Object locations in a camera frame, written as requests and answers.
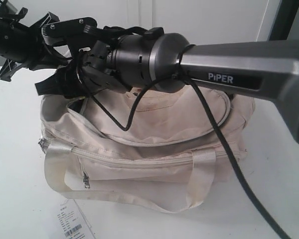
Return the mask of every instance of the paper tag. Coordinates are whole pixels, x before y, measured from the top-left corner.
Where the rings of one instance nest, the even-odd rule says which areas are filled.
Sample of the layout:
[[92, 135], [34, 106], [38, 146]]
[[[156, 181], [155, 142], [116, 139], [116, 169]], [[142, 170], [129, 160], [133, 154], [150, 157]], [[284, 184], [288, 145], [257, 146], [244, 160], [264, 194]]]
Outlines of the paper tag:
[[55, 207], [45, 229], [50, 239], [95, 239], [74, 200]]

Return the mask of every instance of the label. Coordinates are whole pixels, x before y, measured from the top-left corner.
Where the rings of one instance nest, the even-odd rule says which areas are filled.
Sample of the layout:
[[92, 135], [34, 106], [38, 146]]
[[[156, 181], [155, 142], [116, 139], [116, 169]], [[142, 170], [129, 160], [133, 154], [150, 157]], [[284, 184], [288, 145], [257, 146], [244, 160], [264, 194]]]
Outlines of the label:
[[45, 222], [50, 239], [95, 239], [74, 200], [67, 200], [53, 209]]
[[208, 81], [222, 85], [258, 90], [262, 83], [261, 77], [222, 74], [214, 72], [190, 72], [196, 81]]

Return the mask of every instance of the bag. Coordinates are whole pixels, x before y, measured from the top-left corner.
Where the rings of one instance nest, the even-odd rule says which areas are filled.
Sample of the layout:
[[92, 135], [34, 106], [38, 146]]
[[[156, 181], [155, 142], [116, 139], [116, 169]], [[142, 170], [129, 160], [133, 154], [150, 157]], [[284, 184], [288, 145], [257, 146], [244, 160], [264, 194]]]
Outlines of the bag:
[[[254, 100], [200, 88], [237, 160], [246, 157], [241, 132]], [[96, 98], [125, 124], [138, 90], [104, 90]], [[220, 141], [190, 86], [174, 94], [147, 92], [124, 132], [91, 100], [46, 95], [41, 103], [49, 186], [66, 198], [144, 206], [166, 213], [200, 205], [212, 183], [232, 173]]]

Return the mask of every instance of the white table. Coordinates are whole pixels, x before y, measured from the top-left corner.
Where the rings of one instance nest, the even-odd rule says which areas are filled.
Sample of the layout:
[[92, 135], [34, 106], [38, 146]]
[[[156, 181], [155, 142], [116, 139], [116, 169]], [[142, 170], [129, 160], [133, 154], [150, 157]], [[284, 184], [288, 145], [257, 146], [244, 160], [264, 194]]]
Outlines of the white table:
[[[42, 218], [64, 198], [43, 174], [39, 107], [34, 83], [53, 70], [21, 70], [0, 81], [0, 239], [46, 239]], [[257, 101], [244, 139], [249, 156], [241, 167], [256, 195], [281, 226], [299, 239], [299, 145], [275, 107]], [[196, 209], [167, 215], [141, 207], [80, 201], [98, 239], [276, 239], [235, 176], [211, 188]]]

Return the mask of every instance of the bag strap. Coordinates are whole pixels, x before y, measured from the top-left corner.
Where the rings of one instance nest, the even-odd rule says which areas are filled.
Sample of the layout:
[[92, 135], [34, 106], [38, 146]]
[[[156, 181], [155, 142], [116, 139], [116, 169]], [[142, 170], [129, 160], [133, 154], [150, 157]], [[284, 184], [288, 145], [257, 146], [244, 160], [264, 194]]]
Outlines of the bag strap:
[[178, 213], [202, 204], [214, 180], [216, 153], [213, 148], [193, 151], [193, 170], [187, 185], [187, 205], [173, 211], [154, 202], [122, 192], [98, 190], [72, 190], [65, 184], [68, 156], [74, 145], [55, 139], [49, 145], [44, 162], [44, 173], [48, 185], [66, 198], [112, 201], [139, 205], [164, 213]]

